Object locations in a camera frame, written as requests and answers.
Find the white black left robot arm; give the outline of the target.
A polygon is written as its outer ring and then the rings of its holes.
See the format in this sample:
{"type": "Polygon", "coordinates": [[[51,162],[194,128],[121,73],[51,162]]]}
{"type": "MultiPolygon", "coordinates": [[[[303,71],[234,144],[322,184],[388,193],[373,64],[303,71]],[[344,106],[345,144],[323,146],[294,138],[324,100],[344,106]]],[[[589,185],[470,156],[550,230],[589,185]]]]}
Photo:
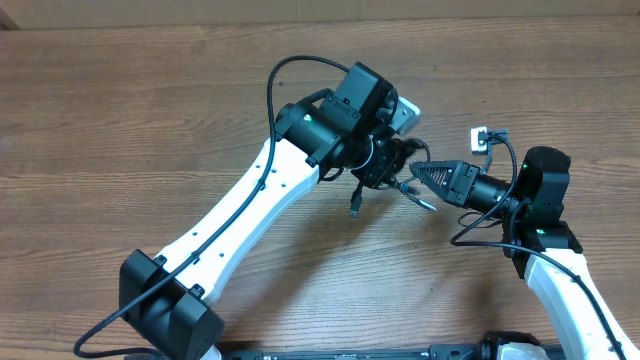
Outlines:
{"type": "Polygon", "coordinates": [[[362,63],[336,89],[271,112],[251,167],[191,230],[155,256],[133,251],[119,274],[122,319],[161,359],[217,359],[213,311],[233,271],[273,222],[318,183],[348,170],[360,189],[391,184],[420,109],[362,63]]]}

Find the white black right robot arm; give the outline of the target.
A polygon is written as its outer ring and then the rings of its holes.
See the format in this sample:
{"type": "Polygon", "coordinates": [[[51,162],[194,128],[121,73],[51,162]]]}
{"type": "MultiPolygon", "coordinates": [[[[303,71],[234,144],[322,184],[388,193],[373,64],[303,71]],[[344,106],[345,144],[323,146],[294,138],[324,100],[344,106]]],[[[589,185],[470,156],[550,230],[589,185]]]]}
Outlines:
{"type": "Polygon", "coordinates": [[[463,161],[413,162],[412,175],[443,201],[501,220],[504,251],[538,297],[568,359],[636,359],[599,294],[583,248],[562,220],[571,159],[546,146],[528,150],[507,183],[463,161]]]}

